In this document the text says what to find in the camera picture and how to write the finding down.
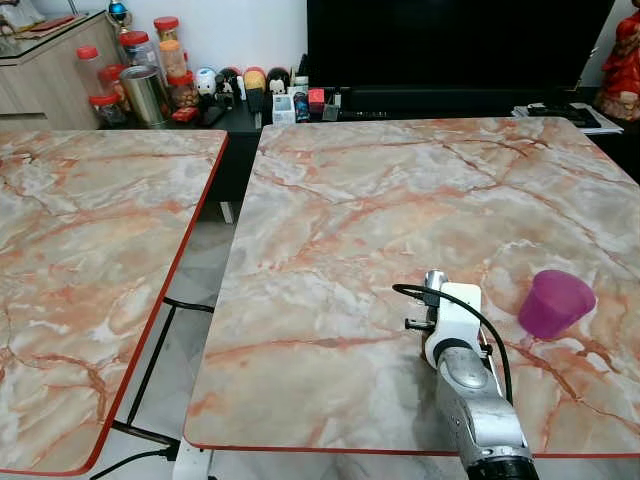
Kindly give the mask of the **red seated statue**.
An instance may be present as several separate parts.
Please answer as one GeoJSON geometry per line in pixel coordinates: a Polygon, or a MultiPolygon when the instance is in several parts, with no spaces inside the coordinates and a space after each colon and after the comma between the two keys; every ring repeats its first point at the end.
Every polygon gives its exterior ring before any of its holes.
{"type": "Polygon", "coordinates": [[[640,106],[640,13],[623,18],[616,28],[611,55],[603,65],[603,86],[595,108],[614,119],[635,122],[640,106]]]}

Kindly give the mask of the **white toy figurine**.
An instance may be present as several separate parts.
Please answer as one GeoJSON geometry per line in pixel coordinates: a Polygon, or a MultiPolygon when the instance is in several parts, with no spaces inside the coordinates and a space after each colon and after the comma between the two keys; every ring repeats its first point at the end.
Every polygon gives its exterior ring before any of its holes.
{"type": "Polygon", "coordinates": [[[218,73],[210,67],[198,69],[195,73],[195,87],[202,101],[214,101],[216,87],[218,87],[218,73]]]}

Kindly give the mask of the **stack of white papers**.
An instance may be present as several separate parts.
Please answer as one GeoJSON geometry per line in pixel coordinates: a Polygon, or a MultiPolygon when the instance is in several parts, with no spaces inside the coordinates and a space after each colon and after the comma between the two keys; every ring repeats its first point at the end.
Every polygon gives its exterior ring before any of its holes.
{"type": "MultiPolygon", "coordinates": [[[[591,113],[593,113],[595,115],[595,118],[599,120],[600,124],[602,124],[600,125],[599,128],[591,128],[591,129],[579,128],[582,133],[584,134],[621,134],[623,132],[623,128],[621,127],[621,125],[618,125],[612,122],[612,120],[609,119],[608,116],[604,116],[603,114],[600,114],[599,111],[596,111],[594,108],[591,108],[589,104],[585,104],[585,102],[568,102],[568,104],[580,106],[580,108],[590,108],[591,113]]],[[[512,110],[512,115],[513,116],[530,116],[529,114],[527,114],[527,106],[529,105],[515,106],[515,108],[513,108],[512,110]]]]}

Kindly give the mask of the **black flat television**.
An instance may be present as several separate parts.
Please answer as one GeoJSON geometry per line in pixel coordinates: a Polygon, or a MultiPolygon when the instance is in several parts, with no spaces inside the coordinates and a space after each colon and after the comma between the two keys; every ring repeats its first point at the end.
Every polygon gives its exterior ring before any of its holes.
{"type": "Polygon", "coordinates": [[[575,86],[614,0],[307,0],[307,70],[333,87],[575,86]]]}

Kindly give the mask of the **black-haired toy figurine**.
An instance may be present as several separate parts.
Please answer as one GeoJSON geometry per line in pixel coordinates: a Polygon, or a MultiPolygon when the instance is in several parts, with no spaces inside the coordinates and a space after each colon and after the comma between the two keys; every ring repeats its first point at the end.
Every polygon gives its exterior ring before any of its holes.
{"type": "Polygon", "coordinates": [[[268,91],[271,95],[285,95],[291,87],[291,73],[284,68],[273,68],[268,73],[268,91]]]}

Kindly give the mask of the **black remote control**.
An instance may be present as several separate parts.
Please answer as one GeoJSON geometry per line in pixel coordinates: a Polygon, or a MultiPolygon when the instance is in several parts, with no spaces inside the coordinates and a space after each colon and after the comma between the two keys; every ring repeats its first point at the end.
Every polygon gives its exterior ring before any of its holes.
{"type": "Polygon", "coordinates": [[[530,104],[527,106],[527,114],[530,116],[558,116],[570,120],[577,128],[599,128],[600,122],[595,118],[590,108],[580,108],[572,104],[530,104]]]}

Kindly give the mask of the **blue globe ornament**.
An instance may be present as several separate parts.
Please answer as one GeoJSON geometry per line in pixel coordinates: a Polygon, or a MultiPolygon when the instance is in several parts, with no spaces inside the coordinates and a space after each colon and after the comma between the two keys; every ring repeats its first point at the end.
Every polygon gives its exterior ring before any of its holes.
{"type": "Polygon", "coordinates": [[[131,32],[132,13],[122,0],[110,0],[108,19],[118,33],[131,32]]]}

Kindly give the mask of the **small red-lid jar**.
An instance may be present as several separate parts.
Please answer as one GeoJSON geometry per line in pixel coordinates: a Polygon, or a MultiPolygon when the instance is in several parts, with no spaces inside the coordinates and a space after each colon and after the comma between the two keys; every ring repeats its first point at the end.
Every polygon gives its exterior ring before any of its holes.
{"type": "Polygon", "coordinates": [[[100,123],[108,128],[123,127],[128,123],[128,115],[122,108],[122,97],[119,93],[110,93],[110,95],[90,96],[93,113],[96,118],[100,119],[100,123]]]}

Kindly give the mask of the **tall red-lid jar orange contents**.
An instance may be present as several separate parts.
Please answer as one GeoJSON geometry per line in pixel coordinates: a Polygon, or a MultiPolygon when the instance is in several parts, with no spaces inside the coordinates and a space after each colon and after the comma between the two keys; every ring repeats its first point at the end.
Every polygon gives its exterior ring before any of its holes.
{"type": "Polygon", "coordinates": [[[179,26],[179,19],[174,15],[164,15],[154,20],[154,27],[159,36],[157,50],[175,108],[195,108],[198,104],[195,78],[188,68],[186,51],[180,44],[179,26]]]}

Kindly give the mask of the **small white box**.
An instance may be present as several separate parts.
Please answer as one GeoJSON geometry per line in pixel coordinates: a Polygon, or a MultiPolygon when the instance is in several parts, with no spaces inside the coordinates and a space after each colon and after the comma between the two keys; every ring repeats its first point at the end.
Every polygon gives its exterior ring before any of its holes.
{"type": "Polygon", "coordinates": [[[293,97],[288,93],[271,96],[271,123],[274,125],[296,123],[293,97]]]}

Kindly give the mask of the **dark toy figurine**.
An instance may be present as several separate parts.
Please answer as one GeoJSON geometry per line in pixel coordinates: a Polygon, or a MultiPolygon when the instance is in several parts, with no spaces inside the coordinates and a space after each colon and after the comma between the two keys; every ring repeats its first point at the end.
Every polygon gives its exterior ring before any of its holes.
{"type": "Polygon", "coordinates": [[[232,110],[241,101],[241,72],[227,67],[216,76],[215,100],[221,108],[232,110]]]}

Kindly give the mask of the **marble-pattern table with red edge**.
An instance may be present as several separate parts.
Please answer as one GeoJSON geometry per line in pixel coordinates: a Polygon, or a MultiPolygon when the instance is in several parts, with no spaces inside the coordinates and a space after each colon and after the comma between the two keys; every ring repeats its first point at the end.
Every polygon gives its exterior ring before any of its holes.
{"type": "Polygon", "coordinates": [[[90,470],[227,146],[0,132],[0,472],[90,470]]]}

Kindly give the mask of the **large marble-pattern table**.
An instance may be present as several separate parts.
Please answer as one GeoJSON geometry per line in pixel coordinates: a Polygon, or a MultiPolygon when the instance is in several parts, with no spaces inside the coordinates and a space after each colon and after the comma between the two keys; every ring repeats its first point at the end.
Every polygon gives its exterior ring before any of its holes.
{"type": "Polygon", "coordinates": [[[219,451],[452,452],[420,302],[443,270],[479,285],[538,456],[640,451],[640,188],[561,119],[269,125],[262,131],[186,415],[219,451]],[[535,274],[596,306],[553,339],[517,323],[535,274]]]}

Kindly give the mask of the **shiny metal canister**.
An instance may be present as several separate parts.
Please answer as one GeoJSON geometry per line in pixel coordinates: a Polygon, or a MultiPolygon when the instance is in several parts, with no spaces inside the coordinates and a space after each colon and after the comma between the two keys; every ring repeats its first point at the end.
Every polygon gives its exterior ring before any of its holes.
{"type": "Polygon", "coordinates": [[[163,69],[155,65],[128,67],[119,74],[134,114],[150,129],[169,127],[172,105],[163,82],[163,69]]]}

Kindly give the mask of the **slim red-lid clear jar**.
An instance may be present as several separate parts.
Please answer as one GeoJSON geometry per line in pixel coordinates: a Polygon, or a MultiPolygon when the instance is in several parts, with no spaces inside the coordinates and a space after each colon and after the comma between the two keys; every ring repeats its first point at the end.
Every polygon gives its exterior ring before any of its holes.
{"type": "Polygon", "coordinates": [[[110,93],[110,82],[101,79],[101,70],[106,61],[95,46],[84,45],[76,50],[78,58],[76,69],[84,91],[90,97],[106,96],[110,93]]]}

